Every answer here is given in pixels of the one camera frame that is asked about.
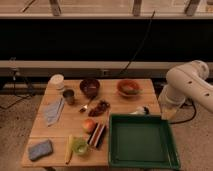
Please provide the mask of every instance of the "yellow object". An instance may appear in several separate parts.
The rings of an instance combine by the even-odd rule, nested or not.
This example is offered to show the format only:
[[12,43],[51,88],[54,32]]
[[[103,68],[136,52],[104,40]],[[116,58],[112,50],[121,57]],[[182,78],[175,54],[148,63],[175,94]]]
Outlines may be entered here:
[[74,137],[73,135],[69,135],[66,146],[66,154],[65,154],[65,163],[68,164],[72,157],[72,146],[73,146]]

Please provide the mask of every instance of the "white cup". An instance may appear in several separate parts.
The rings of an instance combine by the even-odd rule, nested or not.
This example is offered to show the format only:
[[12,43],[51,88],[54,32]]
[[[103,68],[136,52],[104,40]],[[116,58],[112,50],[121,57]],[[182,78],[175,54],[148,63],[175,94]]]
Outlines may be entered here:
[[54,85],[55,88],[61,93],[65,90],[64,76],[61,74],[53,75],[50,79],[50,84]]

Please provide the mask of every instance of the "paper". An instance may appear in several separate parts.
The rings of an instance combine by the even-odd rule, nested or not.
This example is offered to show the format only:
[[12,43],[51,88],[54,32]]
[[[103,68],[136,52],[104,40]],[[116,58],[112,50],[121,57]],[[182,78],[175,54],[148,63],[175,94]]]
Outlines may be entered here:
[[43,114],[44,114],[44,118],[47,123],[47,126],[50,126],[58,121],[61,111],[63,109],[63,106],[64,106],[64,99],[60,98],[44,108]]

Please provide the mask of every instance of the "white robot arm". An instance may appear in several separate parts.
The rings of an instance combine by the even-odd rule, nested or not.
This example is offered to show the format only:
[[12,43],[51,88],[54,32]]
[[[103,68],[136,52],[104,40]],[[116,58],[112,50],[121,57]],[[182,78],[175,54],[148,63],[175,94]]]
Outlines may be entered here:
[[166,74],[168,85],[164,86],[158,101],[162,119],[171,119],[186,97],[213,112],[213,86],[205,79],[209,68],[202,61],[192,61],[170,69]]

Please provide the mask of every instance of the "wooden bowl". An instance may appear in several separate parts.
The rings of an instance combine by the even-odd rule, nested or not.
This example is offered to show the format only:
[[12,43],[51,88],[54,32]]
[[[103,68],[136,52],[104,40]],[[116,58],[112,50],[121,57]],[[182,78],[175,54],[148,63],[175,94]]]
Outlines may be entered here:
[[123,79],[117,84],[118,94],[123,97],[137,97],[141,93],[139,84],[132,79]]
[[94,98],[97,96],[99,88],[100,83],[95,78],[87,78],[80,83],[80,89],[87,98]]

